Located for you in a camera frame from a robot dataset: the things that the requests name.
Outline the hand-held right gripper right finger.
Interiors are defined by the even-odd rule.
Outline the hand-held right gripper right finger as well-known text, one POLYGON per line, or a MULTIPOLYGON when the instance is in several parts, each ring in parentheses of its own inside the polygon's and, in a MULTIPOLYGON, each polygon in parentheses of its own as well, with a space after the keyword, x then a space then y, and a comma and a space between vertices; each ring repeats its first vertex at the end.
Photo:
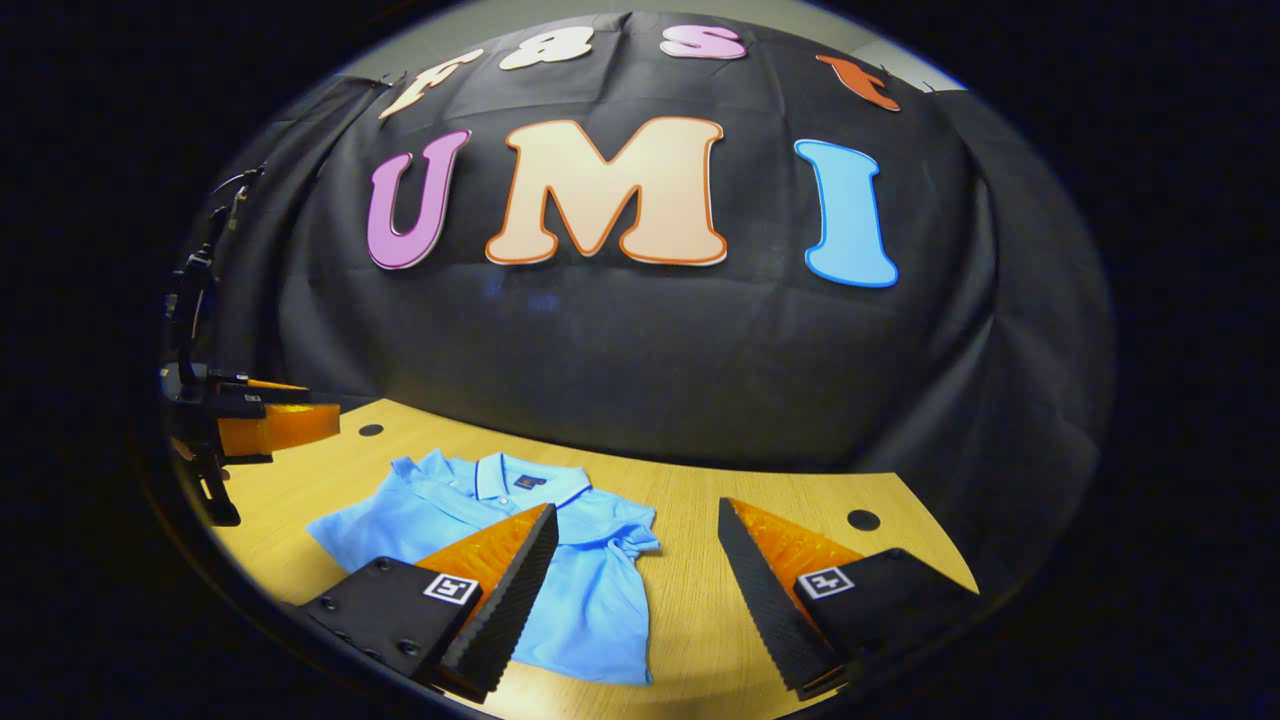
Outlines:
POLYGON ((719 500, 717 533, 756 633, 799 700, 891 678, 982 607, 977 592, 904 548, 861 555, 737 498, 719 500))

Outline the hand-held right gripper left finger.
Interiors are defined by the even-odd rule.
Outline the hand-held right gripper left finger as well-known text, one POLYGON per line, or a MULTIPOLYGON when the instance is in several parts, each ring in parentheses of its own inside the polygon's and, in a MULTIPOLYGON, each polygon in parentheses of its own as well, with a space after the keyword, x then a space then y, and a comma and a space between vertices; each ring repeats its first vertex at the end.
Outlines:
POLYGON ((297 607, 339 648, 481 703, 511 661, 559 542, 540 503, 417 562, 378 556, 297 607))

